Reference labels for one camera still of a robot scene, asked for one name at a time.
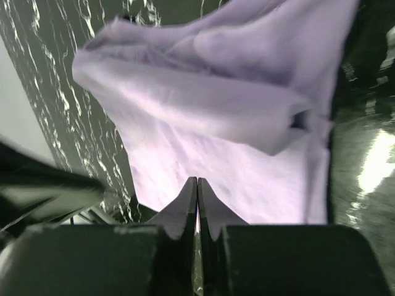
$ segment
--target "crumpled cloth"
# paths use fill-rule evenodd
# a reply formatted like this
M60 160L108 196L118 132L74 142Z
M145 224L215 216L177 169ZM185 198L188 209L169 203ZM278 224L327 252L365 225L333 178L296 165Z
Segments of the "crumpled cloth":
M251 224L325 224L330 105L358 0L232 0L186 25L108 23L73 79L114 122L139 203L189 176Z

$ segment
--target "dark marble surface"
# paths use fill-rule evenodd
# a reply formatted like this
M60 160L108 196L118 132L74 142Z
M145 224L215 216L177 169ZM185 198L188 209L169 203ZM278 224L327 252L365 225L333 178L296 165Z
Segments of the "dark marble surface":
M115 192L106 207L128 204L125 221L147 217L113 124L72 81L73 53L117 14L129 12L140 23L160 26L197 19L223 2L0 2L0 34L57 164L105 180ZM394 26L394 1L362 1L334 98L329 193L335 223L368 238L395 290L395 41L386 37Z

